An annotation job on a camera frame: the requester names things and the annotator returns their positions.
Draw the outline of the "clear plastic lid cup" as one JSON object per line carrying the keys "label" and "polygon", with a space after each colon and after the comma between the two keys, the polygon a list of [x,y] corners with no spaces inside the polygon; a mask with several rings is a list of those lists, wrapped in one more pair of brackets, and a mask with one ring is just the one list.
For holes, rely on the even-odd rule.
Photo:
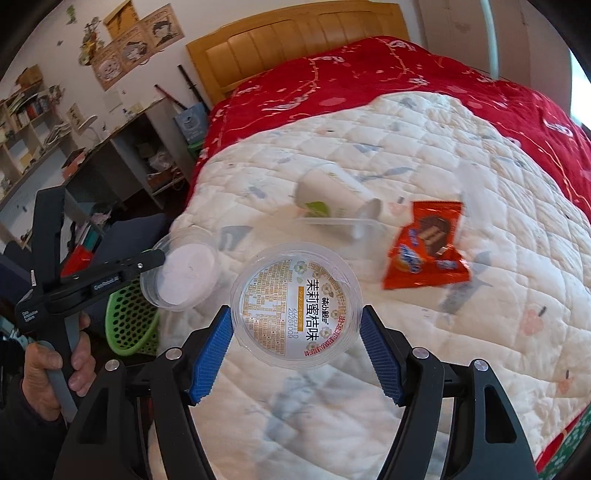
{"label": "clear plastic lid cup", "polygon": [[182,312],[211,296],[221,275],[211,233],[197,226],[179,229],[161,238],[152,250],[164,254],[164,263],[142,273],[139,280],[151,305]]}

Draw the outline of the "clear plastic food tray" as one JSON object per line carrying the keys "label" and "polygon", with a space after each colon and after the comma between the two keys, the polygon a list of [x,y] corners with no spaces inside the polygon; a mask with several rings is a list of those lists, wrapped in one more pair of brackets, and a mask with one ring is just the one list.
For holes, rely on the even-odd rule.
{"label": "clear plastic food tray", "polygon": [[257,233],[261,241],[252,257],[286,243],[314,243],[344,259],[363,282],[378,282],[387,269],[391,236],[379,221],[351,218],[279,219]]}

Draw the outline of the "labelled clear plastic cup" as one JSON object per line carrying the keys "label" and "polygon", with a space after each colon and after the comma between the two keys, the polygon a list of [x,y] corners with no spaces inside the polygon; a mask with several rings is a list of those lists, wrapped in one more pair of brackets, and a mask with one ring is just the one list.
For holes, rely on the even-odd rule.
{"label": "labelled clear plastic cup", "polygon": [[308,242],[260,251],[232,285],[233,332],[242,347],[274,367],[322,367],[359,338],[360,282],[331,249]]}

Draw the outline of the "white paper cup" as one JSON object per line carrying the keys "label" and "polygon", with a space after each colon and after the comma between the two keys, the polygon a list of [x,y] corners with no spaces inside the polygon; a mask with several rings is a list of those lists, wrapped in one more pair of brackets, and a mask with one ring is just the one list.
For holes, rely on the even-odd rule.
{"label": "white paper cup", "polygon": [[324,163],[301,176],[294,202],[308,216],[377,219],[382,201],[359,180],[335,163]]}

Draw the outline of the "green mesh trash basket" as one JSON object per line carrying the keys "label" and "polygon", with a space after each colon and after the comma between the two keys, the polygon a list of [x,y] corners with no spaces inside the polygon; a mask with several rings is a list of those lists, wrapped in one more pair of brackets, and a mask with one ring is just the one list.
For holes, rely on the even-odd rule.
{"label": "green mesh trash basket", "polygon": [[105,334],[116,355],[155,356],[159,344],[158,323],[158,309],[145,299],[138,279],[109,296]]}

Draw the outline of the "blue fabric chair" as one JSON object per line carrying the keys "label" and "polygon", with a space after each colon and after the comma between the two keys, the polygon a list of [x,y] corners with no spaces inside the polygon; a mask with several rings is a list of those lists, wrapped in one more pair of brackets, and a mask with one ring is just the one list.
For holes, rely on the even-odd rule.
{"label": "blue fabric chair", "polygon": [[[129,258],[150,249],[168,232],[170,224],[163,213],[115,222],[87,267]],[[25,277],[31,265],[30,252],[14,242],[1,254],[1,316],[9,321],[13,320],[16,302],[29,290],[30,281]]]}

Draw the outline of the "white desk with shelves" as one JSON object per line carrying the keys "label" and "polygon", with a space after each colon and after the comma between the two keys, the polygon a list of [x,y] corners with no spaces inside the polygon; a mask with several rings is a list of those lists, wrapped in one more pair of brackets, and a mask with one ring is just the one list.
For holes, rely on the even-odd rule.
{"label": "white desk with shelves", "polygon": [[125,123],[102,141],[83,147],[59,115],[52,90],[42,81],[1,102],[1,242],[29,243],[38,191],[63,186],[66,214],[77,225],[96,206],[119,205],[142,212],[164,211],[180,203],[195,161],[174,116],[183,103],[159,88],[147,107],[125,112]]}

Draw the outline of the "white desk lamp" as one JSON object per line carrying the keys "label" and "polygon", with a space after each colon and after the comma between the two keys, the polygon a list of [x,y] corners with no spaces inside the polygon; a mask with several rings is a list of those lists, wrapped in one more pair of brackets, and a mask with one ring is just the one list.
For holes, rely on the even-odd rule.
{"label": "white desk lamp", "polygon": [[79,136],[84,136],[85,134],[89,133],[93,139],[95,144],[98,144],[102,141],[100,134],[94,128],[94,123],[98,120],[97,115],[90,115],[85,120],[83,120],[76,128],[76,133]]}

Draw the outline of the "white quilted blanket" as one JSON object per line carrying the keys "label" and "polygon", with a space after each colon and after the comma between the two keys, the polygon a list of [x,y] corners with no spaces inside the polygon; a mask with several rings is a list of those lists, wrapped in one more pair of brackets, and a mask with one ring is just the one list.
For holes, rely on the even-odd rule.
{"label": "white quilted blanket", "polygon": [[373,479],[403,408],[360,324],[485,361],[542,451],[590,403],[590,223],[459,100],[383,95],[214,147],[174,220],[160,345],[231,309],[189,410],[219,479]]}

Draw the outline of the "green plastic stool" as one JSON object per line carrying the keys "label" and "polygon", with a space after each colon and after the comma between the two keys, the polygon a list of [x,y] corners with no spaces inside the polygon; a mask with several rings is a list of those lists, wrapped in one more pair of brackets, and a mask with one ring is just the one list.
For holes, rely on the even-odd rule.
{"label": "green plastic stool", "polygon": [[194,161],[199,158],[202,149],[204,149],[204,140],[190,143],[187,146],[187,151]]}

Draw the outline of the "wooden headboard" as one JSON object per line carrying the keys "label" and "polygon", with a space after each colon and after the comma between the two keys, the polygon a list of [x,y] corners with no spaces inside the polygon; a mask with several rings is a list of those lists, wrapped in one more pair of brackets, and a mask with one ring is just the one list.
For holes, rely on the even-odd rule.
{"label": "wooden headboard", "polygon": [[372,1],[326,1],[260,13],[186,44],[213,104],[243,81],[288,60],[377,36],[409,40],[401,7]]}

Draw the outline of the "red bedspread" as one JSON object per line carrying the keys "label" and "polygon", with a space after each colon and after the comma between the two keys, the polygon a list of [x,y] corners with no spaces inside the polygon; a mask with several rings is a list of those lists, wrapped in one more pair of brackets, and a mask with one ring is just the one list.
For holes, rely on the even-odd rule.
{"label": "red bedspread", "polygon": [[388,36],[288,60],[240,83],[214,106],[191,177],[197,179],[212,155],[250,135],[400,92],[457,98],[524,150],[575,206],[590,211],[590,139],[554,101]]}

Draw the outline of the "white wardrobe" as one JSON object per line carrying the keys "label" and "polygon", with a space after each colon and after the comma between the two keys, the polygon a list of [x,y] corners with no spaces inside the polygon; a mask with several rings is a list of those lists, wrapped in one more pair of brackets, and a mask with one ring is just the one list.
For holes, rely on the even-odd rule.
{"label": "white wardrobe", "polygon": [[431,52],[570,101],[570,50],[530,2],[426,0],[418,9]]}

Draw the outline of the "wall posters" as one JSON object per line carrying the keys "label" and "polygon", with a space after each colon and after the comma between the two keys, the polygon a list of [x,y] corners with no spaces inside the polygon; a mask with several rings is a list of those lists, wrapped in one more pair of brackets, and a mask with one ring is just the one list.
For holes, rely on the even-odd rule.
{"label": "wall posters", "polygon": [[184,38],[170,3],[140,18],[132,1],[123,1],[104,19],[85,26],[79,63],[90,66],[104,91],[156,53]]}

